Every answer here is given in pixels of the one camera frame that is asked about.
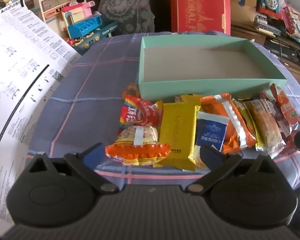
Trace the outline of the orange white jelly pack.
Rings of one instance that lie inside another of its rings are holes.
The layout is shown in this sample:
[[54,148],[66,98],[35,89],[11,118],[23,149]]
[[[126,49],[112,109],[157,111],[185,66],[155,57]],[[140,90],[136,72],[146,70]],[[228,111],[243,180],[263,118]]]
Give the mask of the orange white jelly pack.
[[300,123],[300,117],[283,89],[273,83],[270,90],[287,122],[292,126]]

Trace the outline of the blue white cracker pack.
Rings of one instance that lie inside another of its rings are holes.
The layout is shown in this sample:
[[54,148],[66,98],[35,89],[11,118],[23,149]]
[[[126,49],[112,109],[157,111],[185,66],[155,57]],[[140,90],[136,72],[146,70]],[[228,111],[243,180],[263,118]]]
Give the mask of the blue white cracker pack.
[[228,123],[229,118],[226,116],[198,112],[193,152],[196,169],[208,169],[207,162],[200,157],[203,145],[222,150]]

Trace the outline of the yellow green snack bar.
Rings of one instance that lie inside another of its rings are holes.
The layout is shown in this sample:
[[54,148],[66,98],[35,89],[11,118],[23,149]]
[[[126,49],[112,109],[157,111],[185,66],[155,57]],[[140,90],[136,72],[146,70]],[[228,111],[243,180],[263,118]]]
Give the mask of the yellow green snack bar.
[[247,129],[251,133],[251,135],[255,138],[256,144],[255,149],[260,152],[266,152],[266,143],[264,142],[264,139],[259,132],[252,115],[250,114],[247,106],[242,100],[233,99],[233,102],[235,106],[237,107],[239,113],[243,117],[245,124],[247,126]]

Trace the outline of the yellow wafer snack pack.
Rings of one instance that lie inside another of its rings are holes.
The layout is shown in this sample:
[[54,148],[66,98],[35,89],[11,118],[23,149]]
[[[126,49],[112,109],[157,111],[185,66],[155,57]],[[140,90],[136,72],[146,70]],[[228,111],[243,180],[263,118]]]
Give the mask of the yellow wafer snack pack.
[[171,166],[188,171],[196,169],[193,153],[199,110],[198,105],[189,102],[163,104],[159,142],[169,144],[171,151],[167,158],[153,167]]

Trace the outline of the orange puffy snack bag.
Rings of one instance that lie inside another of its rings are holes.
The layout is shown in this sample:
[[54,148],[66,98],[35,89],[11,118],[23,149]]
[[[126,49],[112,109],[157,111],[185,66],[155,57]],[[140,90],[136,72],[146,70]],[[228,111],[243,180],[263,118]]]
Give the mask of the orange puffy snack bag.
[[168,157],[169,144],[161,144],[157,129],[152,126],[130,126],[117,140],[106,146],[106,156],[125,166],[148,166]]

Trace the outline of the rainbow red candy bag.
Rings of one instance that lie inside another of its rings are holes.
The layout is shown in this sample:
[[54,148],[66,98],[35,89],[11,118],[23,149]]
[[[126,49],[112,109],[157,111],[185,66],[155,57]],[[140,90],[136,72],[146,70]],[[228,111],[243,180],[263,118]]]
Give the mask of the rainbow red candy bag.
[[160,121],[161,111],[156,103],[127,95],[121,108],[118,134],[130,126],[158,128]]

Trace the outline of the small orange round snack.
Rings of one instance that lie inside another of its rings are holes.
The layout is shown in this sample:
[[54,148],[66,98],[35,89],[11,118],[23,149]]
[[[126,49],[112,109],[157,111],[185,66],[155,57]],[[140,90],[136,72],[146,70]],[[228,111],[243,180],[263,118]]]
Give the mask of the small orange round snack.
[[122,93],[122,99],[125,100],[126,96],[131,95],[140,98],[140,90],[138,86],[134,83],[130,83],[127,88]]

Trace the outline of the long yellow snack bar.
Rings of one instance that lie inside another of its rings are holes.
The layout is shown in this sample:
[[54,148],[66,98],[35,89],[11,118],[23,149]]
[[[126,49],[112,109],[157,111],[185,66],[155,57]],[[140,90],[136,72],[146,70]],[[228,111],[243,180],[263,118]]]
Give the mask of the long yellow snack bar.
[[183,94],[183,95],[177,95],[174,97],[175,102],[185,102],[190,103],[195,106],[200,106],[201,102],[200,99],[202,98],[202,95],[199,94]]

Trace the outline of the purple plaid tablecloth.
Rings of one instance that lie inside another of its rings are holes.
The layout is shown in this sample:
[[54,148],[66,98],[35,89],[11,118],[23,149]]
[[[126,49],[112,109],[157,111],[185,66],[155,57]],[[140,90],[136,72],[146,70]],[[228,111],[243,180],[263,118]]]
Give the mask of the purple plaid tablecloth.
[[[121,95],[137,78],[142,37],[170,35],[147,33],[106,38],[85,53],[61,81],[36,124],[26,165],[36,153],[60,158],[82,152],[101,142],[115,141],[122,106]],[[276,57],[263,46],[250,42],[285,76],[283,90],[300,115],[300,85]],[[171,167],[124,167],[105,159],[95,171],[120,189],[128,184],[181,185],[186,187],[203,173],[186,172]],[[300,151],[274,159],[293,189],[300,187]]]

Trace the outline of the wooden tv cabinet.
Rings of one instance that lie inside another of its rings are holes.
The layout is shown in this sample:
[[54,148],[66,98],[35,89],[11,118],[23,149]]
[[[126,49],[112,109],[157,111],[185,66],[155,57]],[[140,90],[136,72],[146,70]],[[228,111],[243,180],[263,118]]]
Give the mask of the wooden tv cabinet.
[[300,42],[282,33],[280,36],[257,30],[243,23],[231,23],[231,36],[254,40],[274,54],[300,83]]

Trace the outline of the mint green cardboard box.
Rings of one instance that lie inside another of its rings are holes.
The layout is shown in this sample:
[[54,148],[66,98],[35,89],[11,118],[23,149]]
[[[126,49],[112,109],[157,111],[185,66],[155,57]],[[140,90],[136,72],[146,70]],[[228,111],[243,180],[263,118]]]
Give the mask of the mint green cardboard box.
[[258,96],[286,77],[257,43],[231,36],[171,34],[143,37],[138,87],[148,101],[176,95]]

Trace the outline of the blue toy train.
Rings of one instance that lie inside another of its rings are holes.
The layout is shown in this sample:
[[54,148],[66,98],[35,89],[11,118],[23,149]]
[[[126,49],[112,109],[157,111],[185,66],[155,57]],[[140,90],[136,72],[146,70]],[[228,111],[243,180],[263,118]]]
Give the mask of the blue toy train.
[[256,11],[270,18],[282,19],[279,0],[257,0]]

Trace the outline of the toy kitchen playset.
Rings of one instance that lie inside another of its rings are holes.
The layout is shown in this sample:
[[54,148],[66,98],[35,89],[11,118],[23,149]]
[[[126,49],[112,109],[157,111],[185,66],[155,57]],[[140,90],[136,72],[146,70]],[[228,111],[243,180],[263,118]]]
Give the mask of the toy kitchen playset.
[[111,37],[116,21],[93,11],[94,1],[33,0],[37,16],[79,54],[85,54],[98,41]]

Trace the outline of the red gift box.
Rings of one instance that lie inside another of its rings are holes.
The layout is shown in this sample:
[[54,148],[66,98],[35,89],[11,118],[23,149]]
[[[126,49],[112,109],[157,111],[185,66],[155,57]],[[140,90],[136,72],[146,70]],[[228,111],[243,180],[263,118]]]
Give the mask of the red gift box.
[[230,0],[171,0],[171,30],[231,33]]

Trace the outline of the grey lace cloth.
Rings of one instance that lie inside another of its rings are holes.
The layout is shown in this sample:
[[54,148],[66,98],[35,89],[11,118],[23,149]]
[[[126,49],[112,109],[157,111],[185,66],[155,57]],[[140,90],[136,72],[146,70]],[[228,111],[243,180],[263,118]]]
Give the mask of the grey lace cloth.
[[155,31],[150,0],[101,0],[98,12],[105,21],[117,21],[119,35]]

